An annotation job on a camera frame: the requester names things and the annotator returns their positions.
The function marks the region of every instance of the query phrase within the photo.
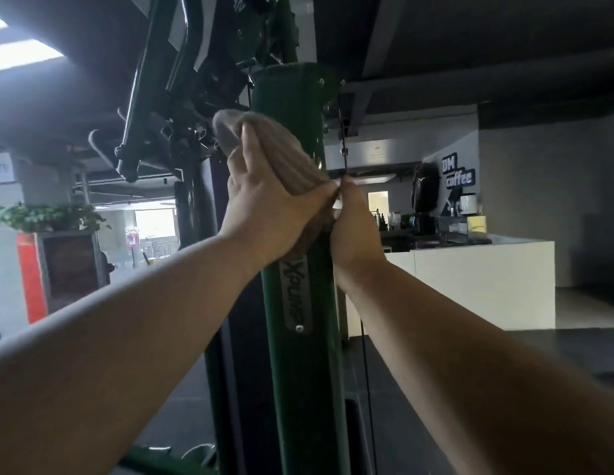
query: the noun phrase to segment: towel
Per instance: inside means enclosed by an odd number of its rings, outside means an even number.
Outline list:
[[[226,156],[241,146],[241,127],[245,121],[255,129],[271,169],[290,195],[303,195],[330,180],[327,173],[320,170],[303,151],[301,143],[287,128],[252,111],[220,110],[213,117],[216,140]],[[320,232],[331,229],[334,201],[335,196],[309,221],[294,247],[281,258],[282,261],[302,257]]]

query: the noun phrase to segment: person's left hand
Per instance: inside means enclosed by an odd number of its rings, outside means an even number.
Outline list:
[[[243,124],[241,141],[243,148],[228,157],[230,201],[219,235],[245,245],[255,269],[261,270],[294,246],[337,185],[327,182],[292,196],[271,169],[252,125]]]

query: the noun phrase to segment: white counter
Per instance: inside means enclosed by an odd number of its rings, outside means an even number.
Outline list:
[[[491,245],[387,253],[386,258],[503,330],[556,328],[554,242],[490,235]],[[359,317],[346,298],[349,336]],[[411,316],[415,305],[411,304]]]

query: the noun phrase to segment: coffee bar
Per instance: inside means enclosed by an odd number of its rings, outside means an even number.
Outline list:
[[[553,329],[554,242],[489,233],[477,136],[415,167],[410,213],[376,210],[386,258],[504,330]],[[415,307],[410,310],[416,316]],[[346,313],[349,335],[360,335],[357,308],[348,297]]]

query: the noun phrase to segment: bright window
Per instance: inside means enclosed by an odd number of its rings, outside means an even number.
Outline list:
[[[135,223],[140,239],[165,238],[175,236],[175,217],[173,209],[136,210]]]
[[[371,192],[368,194],[368,208],[373,214],[376,210],[384,215],[388,222],[388,192]]]
[[[0,19],[0,29],[7,25]],[[60,58],[62,54],[37,40],[23,40],[0,45],[0,70]]]

